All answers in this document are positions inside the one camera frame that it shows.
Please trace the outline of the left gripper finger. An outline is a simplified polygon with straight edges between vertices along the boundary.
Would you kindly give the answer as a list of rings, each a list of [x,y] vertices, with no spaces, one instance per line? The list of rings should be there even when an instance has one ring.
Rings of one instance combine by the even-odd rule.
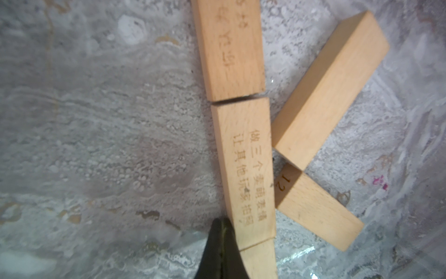
[[[235,230],[227,217],[213,220],[196,279],[247,279],[236,243]]]

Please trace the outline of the wooden block four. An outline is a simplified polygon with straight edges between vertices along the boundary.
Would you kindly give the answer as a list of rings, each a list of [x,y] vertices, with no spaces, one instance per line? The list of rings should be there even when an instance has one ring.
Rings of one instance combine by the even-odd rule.
[[[343,252],[364,227],[338,200],[289,163],[275,179],[275,207]]]

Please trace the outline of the wooden block two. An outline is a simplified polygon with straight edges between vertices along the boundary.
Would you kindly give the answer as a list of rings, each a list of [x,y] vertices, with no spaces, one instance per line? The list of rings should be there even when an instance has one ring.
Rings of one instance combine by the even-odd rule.
[[[242,251],[276,236],[269,98],[212,105],[226,211]]]

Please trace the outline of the wooden block diagonal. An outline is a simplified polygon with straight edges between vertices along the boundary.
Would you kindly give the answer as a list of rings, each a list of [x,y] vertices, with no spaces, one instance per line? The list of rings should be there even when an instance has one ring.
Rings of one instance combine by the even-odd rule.
[[[272,123],[272,146],[304,170],[390,49],[368,10],[343,20]]]

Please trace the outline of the wooden block one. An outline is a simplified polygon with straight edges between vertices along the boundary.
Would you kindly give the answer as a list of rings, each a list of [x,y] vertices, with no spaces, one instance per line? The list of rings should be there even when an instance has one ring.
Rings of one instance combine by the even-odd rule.
[[[265,91],[259,1],[192,1],[207,99]]]

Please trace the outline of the wooden block three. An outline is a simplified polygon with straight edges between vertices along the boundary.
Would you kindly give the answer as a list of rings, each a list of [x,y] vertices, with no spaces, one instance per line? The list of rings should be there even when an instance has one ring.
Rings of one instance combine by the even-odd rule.
[[[268,239],[240,252],[250,279],[277,279],[274,239]]]

